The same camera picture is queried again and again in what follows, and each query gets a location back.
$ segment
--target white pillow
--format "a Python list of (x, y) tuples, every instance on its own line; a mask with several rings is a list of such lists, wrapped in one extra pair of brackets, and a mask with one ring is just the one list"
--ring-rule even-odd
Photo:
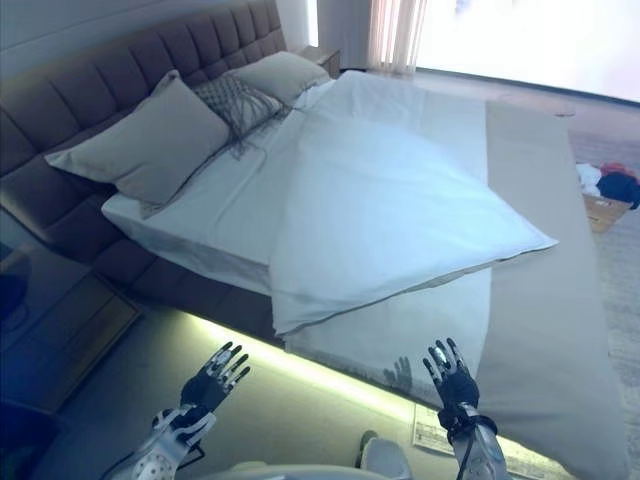
[(557, 243), (396, 127), (311, 113), (298, 159), (269, 265), (278, 334)]
[(274, 53), (232, 70), (228, 75), (234, 75), (288, 105), (292, 105), (303, 91), (329, 80), (324, 68), (289, 52)]
[(131, 114), (45, 159), (53, 167), (113, 183), (129, 197), (161, 206), (228, 137), (224, 121), (172, 70)]

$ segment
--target bed frame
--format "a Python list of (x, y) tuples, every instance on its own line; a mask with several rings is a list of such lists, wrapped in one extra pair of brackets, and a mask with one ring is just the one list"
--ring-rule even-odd
[(115, 193), (44, 155), (114, 124), (177, 69), (190, 86), (286, 50), (275, 0), (235, 1), (9, 80), (0, 98), (0, 205), (38, 240), (129, 293), (278, 342), (268, 297), (205, 279), (129, 240), (100, 212)]

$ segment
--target black robotic glove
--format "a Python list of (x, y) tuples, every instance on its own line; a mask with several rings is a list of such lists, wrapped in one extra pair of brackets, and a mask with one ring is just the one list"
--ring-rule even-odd
[(247, 354), (227, 366), (242, 350), (240, 345), (231, 349), (232, 346), (232, 342), (225, 344), (213, 354), (195, 376), (187, 381), (180, 392), (180, 405), (197, 405), (213, 412), (227, 398), (231, 390), (250, 370), (250, 367), (245, 367), (236, 374), (249, 358)]
[(427, 367), (442, 400), (444, 408), (438, 412), (440, 425), (447, 431), (451, 431), (458, 426), (461, 419), (466, 418), (464, 404), (478, 408), (480, 391), (475, 380), (471, 378), (469, 369), (455, 342), (447, 338), (447, 344), (451, 349), (451, 354), (440, 340), (436, 341), (435, 348), (429, 347), (429, 354), (433, 358), (439, 374), (436, 373), (428, 359), (423, 358), (422, 362)]

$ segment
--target gray pillow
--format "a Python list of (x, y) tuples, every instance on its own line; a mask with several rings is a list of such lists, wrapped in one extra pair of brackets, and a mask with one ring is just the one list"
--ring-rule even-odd
[(322, 67), (289, 52), (274, 53), (225, 75), (233, 75), (288, 105), (304, 90), (329, 80)]
[(157, 207), (166, 205), (228, 138), (229, 127), (172, 70), (131, 114), (45, 159), (53, 167), (113, 183), (123, 194)]
[(227, 123), (231, 142), (240, 153), (245, 149), (246, 135), (290, 110), (280, 100), (231, 75), (198, 85), (193, 93)]

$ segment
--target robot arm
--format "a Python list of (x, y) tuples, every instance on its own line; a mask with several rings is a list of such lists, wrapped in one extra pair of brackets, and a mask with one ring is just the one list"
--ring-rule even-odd
[(441, 341), (429, 347), (437, 373), (427, 358), (427, 367), (444, 408), (438, 413), (440, 425), (447, 430), (460, 471), (456, 480), (511, 480), (496, 435), (498, 429), (489, 417), (476, 410), (480, 392), (458, 351), (448, 338), (449, 353)]
[(231, 360), (242, 347), (231, 349), (231, 342), (214, 353), (182, 388), (180, 408), (164, 410), (156, 415), (151, 434), (133, 453), (102, 475), (111, 480), (173, 479), (189, 453), (216, 422), (213, 411), (248, 373), (236, 372), (249, 355), (242, 355), (231, 366)]

